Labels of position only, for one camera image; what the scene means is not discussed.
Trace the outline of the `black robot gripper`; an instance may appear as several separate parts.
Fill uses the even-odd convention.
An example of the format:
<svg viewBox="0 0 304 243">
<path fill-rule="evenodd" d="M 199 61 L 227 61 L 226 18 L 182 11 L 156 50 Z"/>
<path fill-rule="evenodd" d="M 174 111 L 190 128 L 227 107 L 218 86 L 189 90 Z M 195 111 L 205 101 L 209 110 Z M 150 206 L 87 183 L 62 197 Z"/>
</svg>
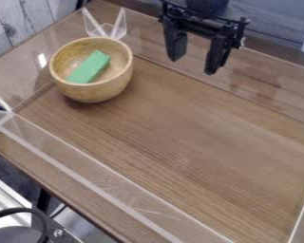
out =
<svg viewBox="0 0 304 243">
<path fill-rule="evenodd" d="M 226 65 L 231 47 L 241 48 L 250 19 L 229 7 L 230 0 L 162 0 L 164 42 L 168 58 L 176 62 L 187 53 L 191 32 L 213 39 L 205 72 L 214 75 Z"/>
</svg>

